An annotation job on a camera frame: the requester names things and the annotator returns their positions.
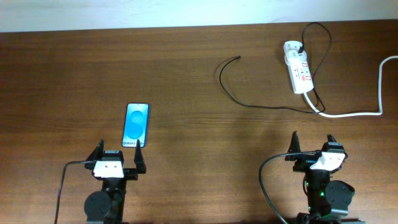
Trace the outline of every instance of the wooden table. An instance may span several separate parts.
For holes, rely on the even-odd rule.
[[[334,178],[356,189],[348,218],[395,223],[398,212],[398,61],[382,79],[384,114],[329,119],[233,103],[218,83],[218,65],[241,101],[310,108],[290,86],[283,43],[306,24],[113,29],[0,34],[0,223],[52,223],[63,165],[83,160],[100,139],[121,147],[126,105],[151,106],[147,174],[127,185],[124,220],[132,223],[268,223],[262,161],[287,152],[293,131],[303,151],[333,133],[349,155]],[[327,22],[333,47],[317,90],[330,114],[377,111],[383,59],[398,54],[398,21]],[[328,36],[306,34],[315,68]],[[271,162],[266,189],[284,217],[307,211],[303,174]],[[83,166],[67,172],[59,223],[84,223],[83,204],[101,182]]]

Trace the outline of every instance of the white wall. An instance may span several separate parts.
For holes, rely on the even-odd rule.
[[[398,0],[0,0],[0,32],[397,18]]]

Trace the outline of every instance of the power outlet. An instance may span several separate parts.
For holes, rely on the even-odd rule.
[[[313,89],[310,69],[307,63],[307,53],[299,54],[302,43],[299,41],[288,41],[284,44],[285,63],[289,69],[293,92],[302,94]]]

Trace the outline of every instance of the power strip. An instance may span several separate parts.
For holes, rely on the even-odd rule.
[[[294,40],[284,44],[285,63],[289,68],[290,80],[295,94],[303,94],[313,89],[307,53],[303,51],[299,54],[302,45],[301,42]]]

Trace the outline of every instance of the blue smartphone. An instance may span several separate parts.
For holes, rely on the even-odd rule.
[[[137,139],[141,147],[145,146],[149,105],[147,103],[129,103],[124,123],[123,147],[136,147]]]

